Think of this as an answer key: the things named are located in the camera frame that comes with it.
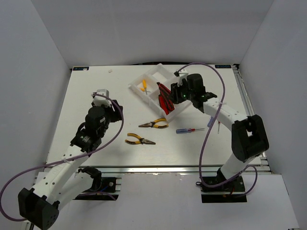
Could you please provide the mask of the blue screwdriver horizontal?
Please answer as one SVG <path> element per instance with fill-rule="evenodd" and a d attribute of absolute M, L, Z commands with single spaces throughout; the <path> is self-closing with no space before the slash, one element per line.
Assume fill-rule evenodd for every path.
<path fill-rule="evenodd" d="M 183 128 L 183 129 L 177 129 L 177 134 L 185 134 L 185 133 L 192 133 L 196 131 L 204 131 L 205 128 Z"/>

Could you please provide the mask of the yellow screwdriver long shaft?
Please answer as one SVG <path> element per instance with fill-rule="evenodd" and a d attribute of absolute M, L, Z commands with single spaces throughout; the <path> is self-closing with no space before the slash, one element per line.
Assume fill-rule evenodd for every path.
<path fill-rule="evenodd" d="M 145 80 L 142 80 L 142 84 L 143 84 L 143 87 L 144 87 L 144 88 L 147 88 L 147 84 L 146 84 L 146 81 L 145 81 Z"/>

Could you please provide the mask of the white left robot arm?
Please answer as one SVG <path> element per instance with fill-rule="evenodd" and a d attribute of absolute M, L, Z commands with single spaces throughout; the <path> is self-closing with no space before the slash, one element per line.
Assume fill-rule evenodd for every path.
<path fill-rule="evenodd" d="M 101 172 L 93 167 L 77 169 L 102 149 L 109 124 L 123 121 L 123 107 L 117 100 L 95 94 L 85 121 L 78 127 L 62 159 L 30 189 L 18 194 L 20 215 L 41 230 L 55 223 L 60 210 L 84 191 L 93 194 L 101 187 Z"/>

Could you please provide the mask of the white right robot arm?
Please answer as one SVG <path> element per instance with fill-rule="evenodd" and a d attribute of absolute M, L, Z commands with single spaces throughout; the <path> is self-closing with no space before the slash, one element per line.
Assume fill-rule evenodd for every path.
<path fill-rule="evenodd" d="M 181 83 L 171 84 L 170 100 L 174 104 L 185 101 L 223 124 L 231 131 L 232 154 L 217 172 L 217 187 L 228 191 L 234 185 L 233 177 L 243 171 L 257 156 L 268 150 L 269 141 L 259 115 L 248 116 L 224 104 L 218 96 L 208 92 L 200 74 L 190 74 Z"/>

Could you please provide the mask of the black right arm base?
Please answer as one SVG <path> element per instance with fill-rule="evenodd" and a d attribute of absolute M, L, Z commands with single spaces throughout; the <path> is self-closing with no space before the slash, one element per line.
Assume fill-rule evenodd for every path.
<path fill-rule="evenodd" d="M 215 188 L 208 188 L 201 182 L 196 182 L 195 184 L 201 190 L 201 201 L 204 204 L 247 202 L 245 185 L 241 176 L 232 182 Z"/>

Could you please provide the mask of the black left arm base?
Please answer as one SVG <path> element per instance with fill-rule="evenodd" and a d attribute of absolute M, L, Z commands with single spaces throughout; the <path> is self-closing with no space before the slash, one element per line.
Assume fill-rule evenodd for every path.
<path fill-rule="evenodd" d="M 97 168 L 89 166 L 79 169 L 78 174 L 80 173 L 89 175 L 92 184 L 74 200 L 116 201 L 118 199 L 120 189 L 117 188 L 119 184 L 116 177 L 103 176 Z"/>

